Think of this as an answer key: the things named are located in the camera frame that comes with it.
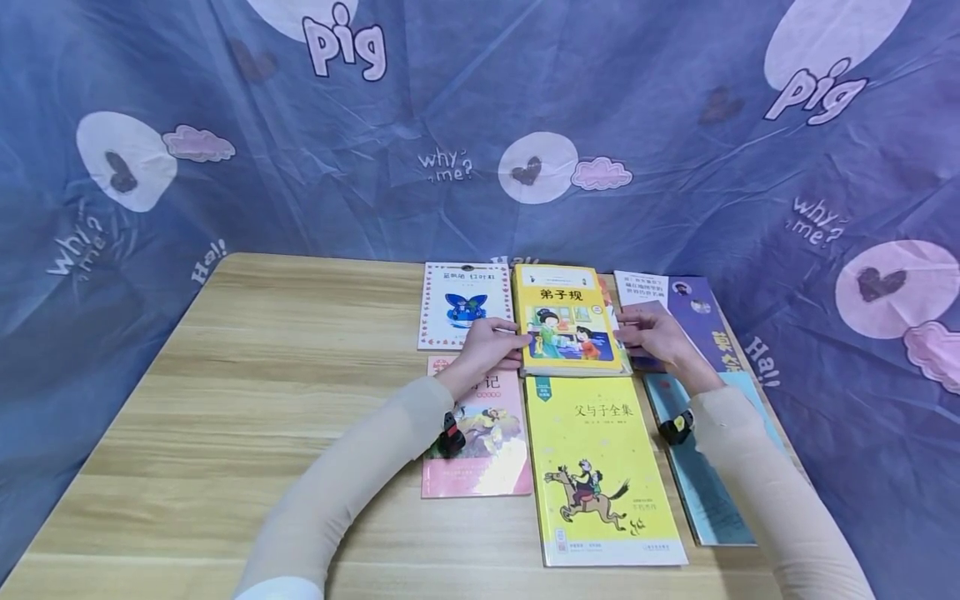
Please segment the book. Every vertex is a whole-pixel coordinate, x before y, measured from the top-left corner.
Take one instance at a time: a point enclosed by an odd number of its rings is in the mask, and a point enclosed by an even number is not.
[[[677,319],[693,346],[718,372],[742,372],[731,333],[724,324],[706,277],[676,277],[614,271],[623,310],[640,307],[666,311]],[[664,371],[663,364],[640,348],[631,348],[634,367]]]
[[[524,383],[544,564],[687,564],[634,380]]]
[[[428,262],[423,269],[417,349],[458,350],[477,319],[514,319],[510,267]]]
[[[610,320],[610,329],[611,331],[617,331],[620,328],[620,323],[618,323],[616,320],[616,308],[613,306],[613,298],[611,298],[610,290],[607,288],[607,281],[602,277],[598,277],[597,281],[600,282],[600,292],[603,294],[603,303],[604,307],[607,309],[607,318]],[[616,355],[620,357],[621,368],[624,372],[634,372],[633,364],[631,363],[630,352],[623,345],[623,343],[616,339],[616,337],[613,337],[612,339],[616,344]]]
[[[786,448],[756,391],[748,372],[720,372],[727,385],[739,388],[763,416],[767,435],[785,454]],[[687,409],[690,396],[672,375],[647,373],[647,393],[659,422],[671,420]],[[720,476],[707,458],[696,449],[696,422],[693,433],[682,444],[669,447],[670,465],[686,508],[686,517],[697,542],[703,546],[756,545]]]
[[[584,267],[516,265],[516,317],[533,336],[523,349],[522,375],[629,375],[617,355],[613,329],[595,271]]]
[[[453,356],[430,356],[427,374]],[[449,498],[533,492],[527,426],[516,371],[495,370],[457,401],[453,411],[467,445],[450,459],[436,445],[423,455],[420,496]]]

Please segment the white circle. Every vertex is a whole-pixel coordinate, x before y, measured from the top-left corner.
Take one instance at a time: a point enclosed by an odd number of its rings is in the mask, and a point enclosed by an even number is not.
[[[950,308],[960,294],[960,265],[930,242],[887,242],[847,263],[834,294],[840,318],[850,329],[892,340]]]
[[[568,138],[558,133],[534,132],[507,148],[500,158],[497,175],[503,191],[517,202],[545,204],[569,189],[579,160],[577,147]]]
[[[910,0],[796,0],[770,38],[763,74],[784,89],[807,69],[822,78],[839,60],[849,69],[866,60],[893,33]]]
[[[90,178],[133,212],[153,208],[177,176],[177,160],[167,154],[160,134],[119,112],[91,112],[81,119],[77,150]]]
[[[333,27],[333,7],[342,4],[356,14],[359,0],[247,0],[267,24],[285,36],[306,43],[303,37],[303,18],[309,16],[318,23]]]

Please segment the blue book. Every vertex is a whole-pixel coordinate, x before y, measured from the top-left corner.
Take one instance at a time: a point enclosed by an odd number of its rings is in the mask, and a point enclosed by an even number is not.
[[[767,435],[786,454],[786,448],[770,420],[754,380],[748,372],[721,372],[727,385],[743,391],[763,416]],[[687,409],[690,396],[672,375],[648,373],[643,376],[647,393],[657,415],[657,422],[671,420]],[[686,516],[693,535],[703,546],[756,545],[753,534],[733,504],[720,476],[696,450],[696,429],[682,444],[669,446],[677,487],[686,507]]]
[[[734,349],[735,340],[724,325],[717,300],[706,277],[659,276],[614,271],[620,306],[674,316],[686,337],[717,372],[744,371]],[[632,349],[634,367],[662,372],[663,364],[643,351]]]

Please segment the blue fabric backdrop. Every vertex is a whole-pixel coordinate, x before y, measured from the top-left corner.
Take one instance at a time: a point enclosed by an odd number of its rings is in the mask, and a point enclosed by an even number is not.
[[[878,596],[951,595],[955,7],[7,0],[0,575],[250,251],[709,276]]]

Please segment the pink book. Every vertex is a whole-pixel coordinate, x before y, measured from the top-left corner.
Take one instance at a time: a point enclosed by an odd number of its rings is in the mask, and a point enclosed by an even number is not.
[[[430,356],[427,374],[442,371],[453,356]],[[530,444],[516,371],[492,371],[457,402],[453,411],[467,445],[445,459],[437,448],[423,455],[420,496],[526,495],[533,492]]]

